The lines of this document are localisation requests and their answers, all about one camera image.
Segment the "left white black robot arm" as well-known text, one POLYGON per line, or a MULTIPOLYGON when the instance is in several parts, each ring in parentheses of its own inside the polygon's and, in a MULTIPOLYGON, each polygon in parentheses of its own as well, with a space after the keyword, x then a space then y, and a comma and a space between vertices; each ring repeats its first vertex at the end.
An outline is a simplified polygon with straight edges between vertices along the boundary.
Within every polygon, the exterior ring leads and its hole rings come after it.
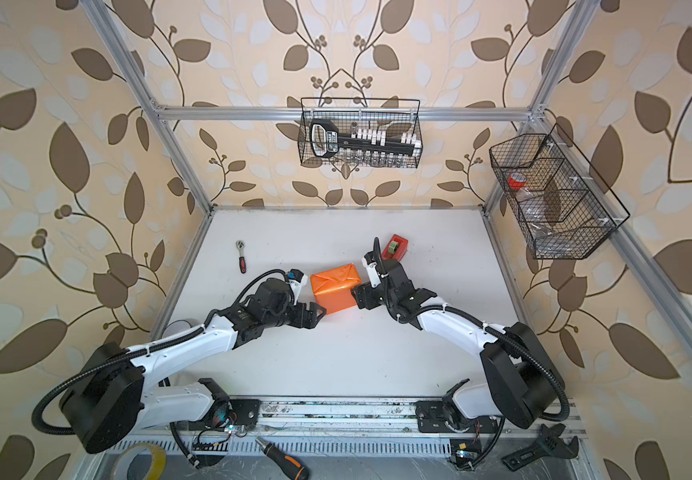
POLYGON ((122 348, 106 343, 82 370, 51 389, 31 414, 33 428, 54 436, 76 436, 86 452, 101 453, 129 434, 168 426, 187 461, 204 467, 179 433, 181 422, 206 430, 237 422, 225 390, 212 378, 174 386, 171 376, 193 364, 231 352, 264 331, 290 326, 313 329, 325 307, 299 297, 307 276, 298 269, 272 269, 252 280, 235 301, 211 310, 187 330, 122 348))

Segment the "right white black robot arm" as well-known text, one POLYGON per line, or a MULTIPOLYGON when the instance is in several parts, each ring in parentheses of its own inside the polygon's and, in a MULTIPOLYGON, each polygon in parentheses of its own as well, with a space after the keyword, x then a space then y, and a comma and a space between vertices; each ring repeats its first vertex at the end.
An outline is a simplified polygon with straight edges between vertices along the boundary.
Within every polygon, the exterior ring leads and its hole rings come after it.
POLYGON ((384 306, 398 323, 438 335, 480 360, 486 382, 458 382, 442 397, 442 411, 450 430, 465 433, 479 418, 490 416, 496 419, 496 429, 481 452, 455 452, 457 468, 476 470, 508 422, 527 429, 538 419, 559 425, 568 419, 565 382, 530 327, 484 322, 435 292, 415 287, 398 260, 383 257, 378 239, 363 257, 363 266, 369 281, 352 290, 360 309, 384 306))

